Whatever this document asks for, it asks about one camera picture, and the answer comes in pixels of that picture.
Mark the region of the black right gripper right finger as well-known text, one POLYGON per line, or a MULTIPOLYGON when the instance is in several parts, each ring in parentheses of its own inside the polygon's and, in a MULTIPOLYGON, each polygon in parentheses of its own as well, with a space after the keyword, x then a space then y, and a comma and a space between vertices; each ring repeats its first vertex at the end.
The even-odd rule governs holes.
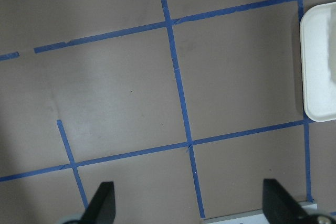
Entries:
POLYGON ((263 213, 269 223, 308 223, 310 215, 276 179, 264 179, 263 213))

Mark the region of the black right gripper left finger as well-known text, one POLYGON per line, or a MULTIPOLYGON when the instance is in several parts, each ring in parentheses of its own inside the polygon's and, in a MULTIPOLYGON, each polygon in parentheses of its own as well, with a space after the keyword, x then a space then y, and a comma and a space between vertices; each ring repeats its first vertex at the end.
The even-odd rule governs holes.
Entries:
POLYGON ((81 223, 114 223, 115 203, 114 183, 102 182, 83 213, 81 223))

